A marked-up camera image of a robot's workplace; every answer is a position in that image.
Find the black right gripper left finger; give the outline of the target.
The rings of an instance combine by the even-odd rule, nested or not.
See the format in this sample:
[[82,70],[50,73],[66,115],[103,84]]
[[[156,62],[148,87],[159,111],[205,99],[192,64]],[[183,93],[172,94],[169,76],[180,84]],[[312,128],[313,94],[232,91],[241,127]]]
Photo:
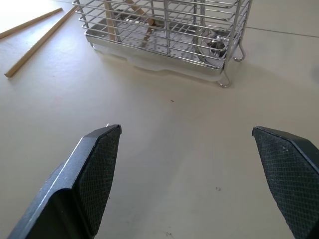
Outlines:
[[83,136],[8,238],[93,239],[111,192],[121,134],[121,126],[113,124]]

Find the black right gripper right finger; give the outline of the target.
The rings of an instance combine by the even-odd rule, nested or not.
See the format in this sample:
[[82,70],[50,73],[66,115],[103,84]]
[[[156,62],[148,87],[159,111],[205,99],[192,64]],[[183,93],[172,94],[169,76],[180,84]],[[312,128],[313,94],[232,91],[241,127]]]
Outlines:
[[319,237],[319,150],[276,129],[252,130],[269,190],[296,239]]

